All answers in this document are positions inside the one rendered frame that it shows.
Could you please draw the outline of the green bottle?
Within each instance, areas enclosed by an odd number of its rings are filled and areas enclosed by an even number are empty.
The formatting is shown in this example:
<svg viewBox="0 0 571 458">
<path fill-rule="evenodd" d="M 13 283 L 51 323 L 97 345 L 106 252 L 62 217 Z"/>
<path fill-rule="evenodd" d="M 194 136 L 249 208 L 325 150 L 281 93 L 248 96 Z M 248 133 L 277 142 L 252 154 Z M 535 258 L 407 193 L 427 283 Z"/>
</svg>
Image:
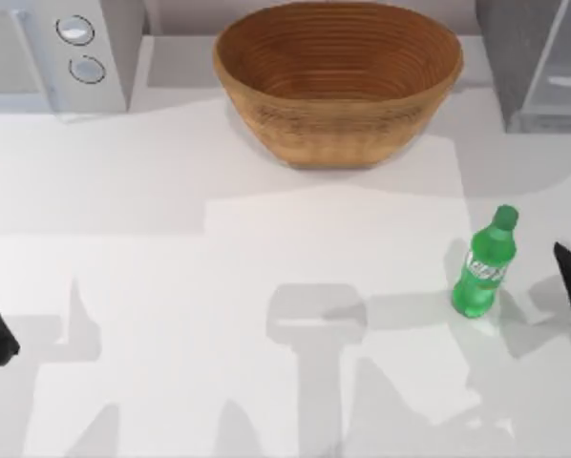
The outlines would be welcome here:
<svg viewBox="0 0 571 458">
<path fill-rule="evenodd" d="M 516 256 L 514 232 L 517 224 L 518 210 L 503 204 L 498 206 L 491 222 L 473 235 L 452 292 L 452 305 L 459 314 L 475 319 L 492 307 Z"/>
</svg>

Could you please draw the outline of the pale microwave oven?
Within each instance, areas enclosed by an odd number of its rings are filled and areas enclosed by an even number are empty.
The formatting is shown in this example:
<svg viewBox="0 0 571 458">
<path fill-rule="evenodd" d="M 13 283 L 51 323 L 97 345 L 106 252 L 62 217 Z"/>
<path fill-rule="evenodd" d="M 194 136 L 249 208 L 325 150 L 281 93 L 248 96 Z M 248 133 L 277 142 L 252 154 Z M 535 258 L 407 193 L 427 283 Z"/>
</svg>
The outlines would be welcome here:
<svg viewBox="0 0 571 458">
<path fill-rule="evenodd" d="M 55 21 L 81 15 L 95 38 L 72 46 Z M 0 114 L 103 115 L 128 111 L 146 25 L 143 0 L 0 0 Z M 106 77 L 76 81 L 69 61 L 98 59 Z"/>
</svg>

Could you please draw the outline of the round microwave knob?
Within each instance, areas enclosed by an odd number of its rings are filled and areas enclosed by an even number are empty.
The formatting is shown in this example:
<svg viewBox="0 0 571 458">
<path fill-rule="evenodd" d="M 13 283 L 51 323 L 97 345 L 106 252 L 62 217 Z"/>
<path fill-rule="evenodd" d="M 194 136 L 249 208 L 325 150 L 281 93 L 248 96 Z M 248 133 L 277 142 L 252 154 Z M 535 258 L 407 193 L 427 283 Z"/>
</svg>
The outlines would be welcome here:
<svg viewBox="0 0 571 458">
<path fill-rule="evenodd" d="M 57 19 L 55 31 L 62 41 L 72 46 L 87 46 L 95 38 L 94 25 L 81 15 Z"/>
<path fill-rule="evenodd" d="M 69 73 L 78 82 L 87 85 L 100 83 L 106 77 L 104 65 L 95 57 L 81 55 L 69 61 Z"/>
</svg>

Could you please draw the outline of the grey cabinet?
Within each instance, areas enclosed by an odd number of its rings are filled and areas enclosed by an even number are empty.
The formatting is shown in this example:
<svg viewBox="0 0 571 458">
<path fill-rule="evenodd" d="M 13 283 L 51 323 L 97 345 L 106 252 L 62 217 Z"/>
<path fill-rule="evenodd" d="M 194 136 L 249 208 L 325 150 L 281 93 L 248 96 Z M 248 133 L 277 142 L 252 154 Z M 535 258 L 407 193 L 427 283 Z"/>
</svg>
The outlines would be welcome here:
<svg viewBox="0 0 571 458">
<path fill-rule="evenodd" d="M 476 0 L 505 131 L 571 134 L 571 0 Z"/>
</svg>

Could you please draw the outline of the brown woven basket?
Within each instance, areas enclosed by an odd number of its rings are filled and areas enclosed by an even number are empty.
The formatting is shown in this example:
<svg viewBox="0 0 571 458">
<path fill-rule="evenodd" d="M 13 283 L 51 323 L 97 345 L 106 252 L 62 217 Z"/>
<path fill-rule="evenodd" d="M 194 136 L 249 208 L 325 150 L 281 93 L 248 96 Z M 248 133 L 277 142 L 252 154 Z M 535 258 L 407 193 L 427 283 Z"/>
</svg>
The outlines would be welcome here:
<svg viewBox="0 0 571 458">
<path fill-rule="evenodd" d="M 212 57 L 250 133 L 299 168 L 364 168 L 395 154 L 428 125 L 464 64 L 447 26 L 368 1 L 256 10 L 218 35 Z"/>
</svg>

